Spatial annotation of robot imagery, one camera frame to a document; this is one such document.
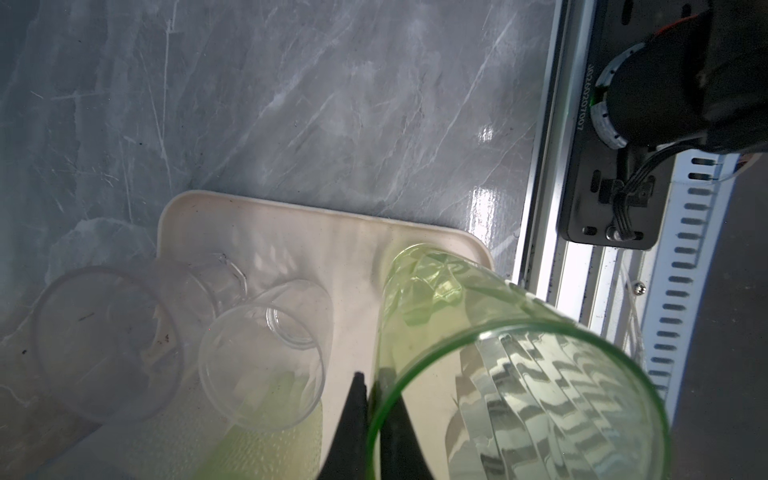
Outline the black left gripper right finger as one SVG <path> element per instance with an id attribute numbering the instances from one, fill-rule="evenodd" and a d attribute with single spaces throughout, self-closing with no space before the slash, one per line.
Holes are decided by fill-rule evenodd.
<path id="1" fill-rule="evenodd" d="M 393 404 L 380 430 L 380 474 L 384 480 L 433 479 L 403 400 Z"/>

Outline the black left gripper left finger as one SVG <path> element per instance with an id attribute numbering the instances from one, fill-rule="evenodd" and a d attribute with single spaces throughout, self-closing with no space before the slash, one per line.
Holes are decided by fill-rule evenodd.
<path id="1" fill-rule="evenodd" d="M 364 479 L 367 432 L 368 397 L 365 377 L 362 372 L 356 372 L 317 480 Z"/>

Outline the green tinted cup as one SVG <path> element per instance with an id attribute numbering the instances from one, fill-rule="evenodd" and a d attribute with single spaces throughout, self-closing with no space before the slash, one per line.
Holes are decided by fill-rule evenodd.
<path id="1" fill-rule="evenodd" d="M 433 479 L 665 479 L 665 409 L 621 349 L 490 269 L 420 244 L 382 294 L 367 472 L 405 402 Z"/>

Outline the clear faceted cup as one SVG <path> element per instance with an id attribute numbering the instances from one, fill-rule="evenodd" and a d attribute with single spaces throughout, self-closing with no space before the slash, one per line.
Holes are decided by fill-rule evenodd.
<path id="1" fill-rule="evenodd" d="M 176 395 L 214 320 L 247 296 L 246 275 L 222 253 L 70 270 L 33 309 L 36 371 L 84 419 L 146 420 Z"/>

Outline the light green cup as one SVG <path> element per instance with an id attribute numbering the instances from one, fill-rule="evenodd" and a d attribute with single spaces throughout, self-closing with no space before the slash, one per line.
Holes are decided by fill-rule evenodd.
<path id="1" fill-rule="evenodd" d="M 272 426 L 290 419 L 300 406 L 306 376 L 283 376 L 262 392 L 248 394 L 238 411 L 248 420 Z M 314 479 L 320 470 L 323 410 L 315 409 L 297 425 L 279 431 L 234 426 L 216 446 L 195 479 Z"/>

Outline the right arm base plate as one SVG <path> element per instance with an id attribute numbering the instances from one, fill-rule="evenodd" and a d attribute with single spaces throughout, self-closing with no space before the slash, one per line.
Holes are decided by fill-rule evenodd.
<path id="1" fill-rule="evenodd" d="M 568 241 L 648 250 L 657 241 L 673 168 L 658 146 L 614 150 L 597 136 L 590 108 L 604 68 L 665 26 L 709 9 L 708 1 L 599 1 L 586 50 L 558 233 Z"/>

